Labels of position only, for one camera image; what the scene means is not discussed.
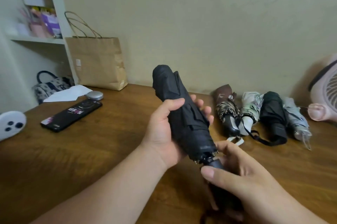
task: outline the beige wall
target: beige wall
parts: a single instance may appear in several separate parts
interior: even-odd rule
[[[306,95],[321,57],[337,52],[337,0],[65,0],[118,36],[131,83],[168,64],[187,89]]]

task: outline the desk fan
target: desk fan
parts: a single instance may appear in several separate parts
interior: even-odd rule
[[[324,68],[308,86],[312,104],[308,114],[315,121],[337,122],[337,54],[323,61]]]

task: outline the wooden table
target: wooden table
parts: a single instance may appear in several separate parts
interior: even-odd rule
[[[41,120],[74,102],[44,103],[26,113],[18,135],[0,142],[0,223],[28,223],[95,182],[140,143],[150,114],[161,103],[151,87],[101,90],[103,107],[60,133]],[[198,95],[211,104],[208,95]],[[268,147],[245,137],[242,148],[307,208],[337,223],[337,128],[309,121],[312,148],[290,139]],[[256,128],[265,136],[263,127]],[[216,119],[210,132],[221,136]],[[138,223],[196,224],[208,207],[198,167],[184,159],[160,180]]]

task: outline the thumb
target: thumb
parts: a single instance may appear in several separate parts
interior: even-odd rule
[[[242,193],[242,189],[245,187],[244,179],[241,176],[219,168],[203,166],[201,168],[201,175],[210,183],[225,189],[236,196],[239,196]]]
[[[166,119],[170,111],[175,111],[179,109],[185,103],[184,98],[179,98],[175,100],[165,100],[161,106],[152,114],[155,120]]]

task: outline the patterned handbag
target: patterned handbag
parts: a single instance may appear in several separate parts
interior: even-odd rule
[[[42,83],[40,80],[40,75],[42,73],[47,73],[53,79],[49,82]],[[59,92],[65,89],[69,89],[71,86],[74,86],[74,80],[70,76],[66,77],[57,77],[49,71],[40,71],[36,75],[38,84],[33,86],[35,97],[39,104],[43,103],[43,100],[51,96],[55,92]]]

